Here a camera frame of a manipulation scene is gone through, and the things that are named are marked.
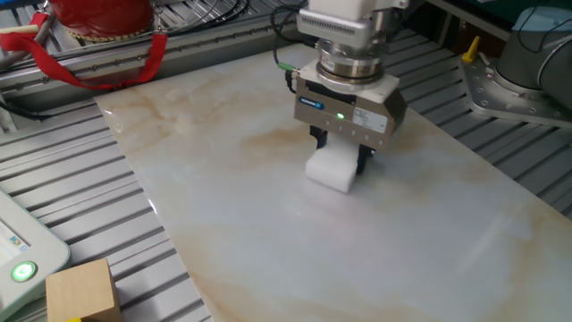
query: yellow tag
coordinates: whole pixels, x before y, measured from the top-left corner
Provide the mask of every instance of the yellow tag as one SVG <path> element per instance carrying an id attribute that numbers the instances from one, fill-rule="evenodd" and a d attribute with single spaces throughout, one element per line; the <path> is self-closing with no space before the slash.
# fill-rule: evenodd
<path id="1" fill-rule="evenodd" d="M 461 57 L 463 61 L 467 63 L 472 63 L 475 61 L 475 54 L 476 50 L 479 48 L 479 41 L 481 41 L 481 38 L 478 36 L 475 37 L 475 40 L 473 40 L 473 44 L 471 45 L 471 47 L 468 49 L 466 53 L 463 54 L 463 57 Z"/>

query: wooden block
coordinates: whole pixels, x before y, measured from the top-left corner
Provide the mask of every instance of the wooden block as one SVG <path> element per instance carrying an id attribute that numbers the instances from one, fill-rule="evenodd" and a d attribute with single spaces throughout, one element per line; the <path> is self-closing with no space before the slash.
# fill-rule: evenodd
<path id="1" fill-rule="evenodd" d="M 121 322 L 107 259 L 70 268 L 46 279 L 47 321 Z"/>

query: white marble tabletop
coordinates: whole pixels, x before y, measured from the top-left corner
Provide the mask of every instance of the white marble tabletop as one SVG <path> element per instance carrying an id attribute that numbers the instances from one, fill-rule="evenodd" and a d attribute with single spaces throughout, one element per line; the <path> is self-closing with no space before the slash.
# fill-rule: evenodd
<path id="1" fill-rule="evenodd" d="M 345 195 L 270 53 L 97 103 L 215 322 L 572 320 L 572 224 L 413 111 Z"/>

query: white device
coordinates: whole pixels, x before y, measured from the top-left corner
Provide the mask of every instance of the white device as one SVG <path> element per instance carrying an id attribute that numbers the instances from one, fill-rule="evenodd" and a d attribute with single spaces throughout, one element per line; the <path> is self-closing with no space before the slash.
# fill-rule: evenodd
<path id="1" fill-rule="evenodd" d="M 71 263 L 69 246 L 0 191 L 0 321 L 42 296 L 46 277 Z"/>

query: red strap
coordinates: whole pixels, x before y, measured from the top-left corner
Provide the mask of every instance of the red strap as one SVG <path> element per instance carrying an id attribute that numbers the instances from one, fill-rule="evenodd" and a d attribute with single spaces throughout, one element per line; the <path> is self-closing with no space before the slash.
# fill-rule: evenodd
<path id="1" fill-rule="evenodd" d="M 32 23 L 43 23 L 47 16 L 43 13 L 35 14 Z M 53 80 L 63 81 L 73 86 L 81 87 L 84 89 L 116 89 L 120 87 L 127 87 L 133 84 L 151 81 L 157 74 L 161 62 L 163 61 L 164 51 L 167 46 L 166 34 L 154 34 L 153 42 L 149 58 L 145 63 L 145 67 L 136 80 L 127 80 L 121 84 L 104 84 L 89 86 L 81 83 L 76 79 L 67 69 L 61 66 L 46 50 L 33 38 L 33 35 L 12 32 L 9 34 L 0 35 L 0 42 L 2 42 L 2 49 L 9 51 L 27 51 L 34 56 L 36 64 L 40 71 Z"/>
<path id="2" fill-rule="evenodd" d="M 30 25 L 35 24 L 38 27 L 42 28 L 42 25 L 44 24 L 44 22 L 46 22 L 49 16 L 50 15 L 47 13 L 34 13 L 34 18 L 32 18 L 32 21 L 29 24 Z"/>

